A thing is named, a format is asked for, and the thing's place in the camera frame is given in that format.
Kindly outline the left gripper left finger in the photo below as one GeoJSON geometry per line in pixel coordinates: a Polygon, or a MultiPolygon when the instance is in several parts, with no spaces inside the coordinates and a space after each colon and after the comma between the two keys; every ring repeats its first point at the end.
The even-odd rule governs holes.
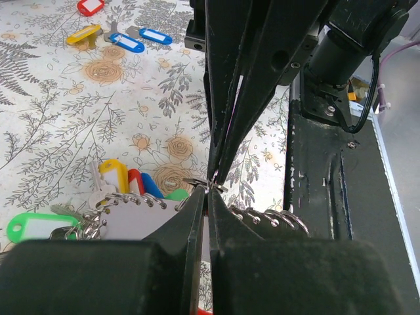
{"type": "Polygon", "coordinates": [[[196,314],[205,190],[141,241],[30,240],[1,263],[2,314],[196,314]]]}

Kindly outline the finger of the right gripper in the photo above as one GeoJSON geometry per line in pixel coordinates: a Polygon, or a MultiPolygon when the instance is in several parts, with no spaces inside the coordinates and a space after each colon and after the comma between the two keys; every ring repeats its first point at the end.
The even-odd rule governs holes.
{"type": "Polygon", "coordinates": [[[203,82],[211,128],[207,177],[225,179],[236,152],[272,93],[254,101],[246,93],[253,44],[270,1],[205,1],[203,82]]]}

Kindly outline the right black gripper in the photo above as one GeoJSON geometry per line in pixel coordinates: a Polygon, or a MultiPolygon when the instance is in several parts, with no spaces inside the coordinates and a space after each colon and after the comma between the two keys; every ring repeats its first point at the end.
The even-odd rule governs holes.
{"type": "MultiPolygon", "coordinates": [[[[267,105],[276,87],[290,84],[299,73],[323,27],[329,27],[351,55],[368,54],[384,48],[400,32],[410,10],[409,1],[270,2],[253,44],[254,63],[245,82],[245,91],[254,101],[272,93],[267,105]]],[[[204,3],[190,2],[194,16],[188,23],[184,43],[205,55],[204,3]]]]}

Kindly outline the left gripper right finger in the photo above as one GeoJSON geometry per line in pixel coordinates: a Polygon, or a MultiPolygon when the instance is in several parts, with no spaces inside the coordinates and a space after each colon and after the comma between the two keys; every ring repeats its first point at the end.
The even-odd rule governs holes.
{"type": "Polygon", "coordinates": [[[357,241],[265,240],[208,194],[215,314],[402,314],[381,257],[357,241]]]}

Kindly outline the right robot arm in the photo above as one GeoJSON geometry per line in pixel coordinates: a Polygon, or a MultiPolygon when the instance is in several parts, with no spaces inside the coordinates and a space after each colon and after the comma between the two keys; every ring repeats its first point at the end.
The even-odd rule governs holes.
{"type": "Polygon", "coordinates": [[[413,1],[191,1],[185,45],[205,55],[207,179],[222,184],[276,87],[302,70],[341,90],[408,20],[413,1]]]}

